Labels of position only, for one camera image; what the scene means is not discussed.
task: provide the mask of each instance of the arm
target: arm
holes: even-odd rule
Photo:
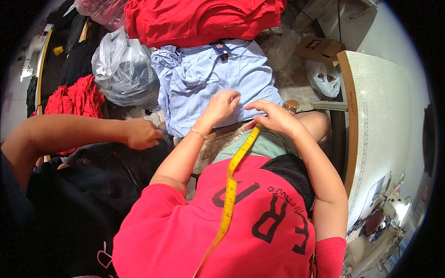
[[[267,117],[255,115],[254,120],[265,127],[289,136],[304,164],[316,194],[313,220],[316,241],[326,238],[346,238],[348,197],[343,183],[324,152],[304,125],[279,105],[258,100],[246,109],[265,111]]]
[[[234,90],[221,90],[210,99],[209,104],[196,121],[193,128],[207,135],[219,122],[230,116],[239,103],[239,93]],[[162,183],[174,187],[184,198],[187,194],[186,182],[198,158],[204,138],[190,131],[174,148],[151,178],[150,184]]]
[[[105,120],[76,115],[43,115],[25,120],[6,138],[1,150],[21,189],[26,192],[37,159],[92,143],[118,142],[133,149],[157,145],[163,138],[144,119]]]

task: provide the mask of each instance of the dark blue clothing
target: dark blue clothing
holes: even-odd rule
[[[164,140],[143,151],[87,145],[71,167],[38,167],[26,194],[1,153],[0,275],[116,278],[113,237],[168,152]]]

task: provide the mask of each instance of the plastic bag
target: plastic bag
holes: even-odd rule
[[[282,71],[289,65],[289,60],[294,55],[297,44],[301,41],[297,32],[282,29],[282,35],[270,36],[260,47],[267,57],[266,65],[274,72]]]
[[[127,28],[124,7],[128,0],[74,0],[78,13],[90,16],[109,31]]]
[[[91,59],[94,81],[105,97],[119,106],[160,110],[159,79],[151,67],[151,50],[129,40],[124,28],[106,34]]]
[[[305,68],[312,88],[327,97],[337,97],[340,91],[340,74],[335,68],[310,59],[306,59]]]

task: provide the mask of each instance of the red clothing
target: red clothing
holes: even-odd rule
[[[127,33],[148,47],[196,47],[224,38],[252,40],[280,26],[287,0],[129,0]]]
[[[128,0],[75,0],[78,13],[90,16],[109,31],[126,27],[124,7]]]
[[[99,93],[92,74],[79,78],[73,86],[59,86],[48,99],[45,114],[72,114],[85,117],[103,118],[101,105],[105,98]],[[77,148],[60,152],[66,155]]]
[[[346,241],[315,242],[303,198],[283,178],[259,169],[269,158],[247,156],[230,228],[209,255],[200,277],[311,276],[341,274]],[[113,265],[120,278],[193,277],[219,229],[229,159],[208,166],[189,204],[173,187],[150,185],[114,237]]]

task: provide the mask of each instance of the black t-shirt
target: black t-shirt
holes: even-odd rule
[[[24,194],[1,153],[1,276],[116,278],[113,236],[138,191],[119,172],[46,162]]]

